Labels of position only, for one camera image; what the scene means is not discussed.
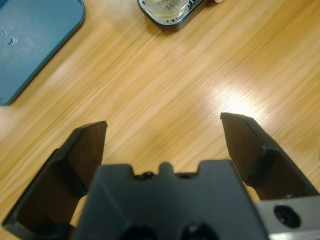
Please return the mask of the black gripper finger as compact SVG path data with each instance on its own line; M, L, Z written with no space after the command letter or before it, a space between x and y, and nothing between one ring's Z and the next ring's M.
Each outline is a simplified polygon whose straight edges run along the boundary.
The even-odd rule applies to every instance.
M2 227L21 240L69 240L79 200L102 163L107 122L75 128L9 211Z
M319 196L280 145L251 117L220 115L229 156L241 178L261 200Z

